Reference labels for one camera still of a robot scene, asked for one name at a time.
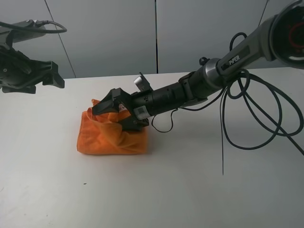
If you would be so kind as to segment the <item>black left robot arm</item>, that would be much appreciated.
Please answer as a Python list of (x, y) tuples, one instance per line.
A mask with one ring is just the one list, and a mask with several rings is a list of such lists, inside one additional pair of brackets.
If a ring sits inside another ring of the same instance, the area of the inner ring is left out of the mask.
[(64, 88), (65, 81), (53, 61), (32, 60), (12, 44), (37, 38), (31, 32), (0, 30), (0, 87), (3, 93), (35, 94), (36, 85)]

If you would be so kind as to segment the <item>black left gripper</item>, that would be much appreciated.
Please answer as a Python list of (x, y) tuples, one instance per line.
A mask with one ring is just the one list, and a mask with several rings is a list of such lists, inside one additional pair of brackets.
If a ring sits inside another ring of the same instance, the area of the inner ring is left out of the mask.
[(0, 51), (0, 87), (3, 93), (35, 94), (39, 83), (65, 88), (55, 62), (32, 60), (12, 49)]

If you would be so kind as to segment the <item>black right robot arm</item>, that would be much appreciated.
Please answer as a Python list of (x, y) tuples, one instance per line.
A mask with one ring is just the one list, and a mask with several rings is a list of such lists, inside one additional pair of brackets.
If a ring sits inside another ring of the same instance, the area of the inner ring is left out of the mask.
[(177, 83), (153, 90), (140, 75), (135, 79), (138, 92), (128, 94), (120, 88), (112, 89), (93, 106), (92, 113), (117, 113), (123, 105), (130, 113), (122, 122), (124, 129), (139, 130), (149, 124), (149, 117), (205, 102), (260, 58), (278, 60), (293, 68), (304, 67), (303, 1), (290, 3), (279, 14), (264, 21), (223, 58), (201, 59), (200, 69), (180, 78)]

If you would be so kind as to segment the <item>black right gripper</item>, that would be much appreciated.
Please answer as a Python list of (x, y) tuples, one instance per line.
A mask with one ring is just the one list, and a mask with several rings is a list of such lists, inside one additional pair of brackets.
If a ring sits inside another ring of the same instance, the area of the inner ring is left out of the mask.
[(93, 106), (92, 114), (118, 113), (120, 105), (123, 105), (130, 115), (118, 121), (122, 130), (140, 131), (149, 126), (148, 118), (151, 115), (148, 111), (148, 105), (152, 100), (153, 91), (128, 94), (121, 88), (111, 89), (104, 99)]

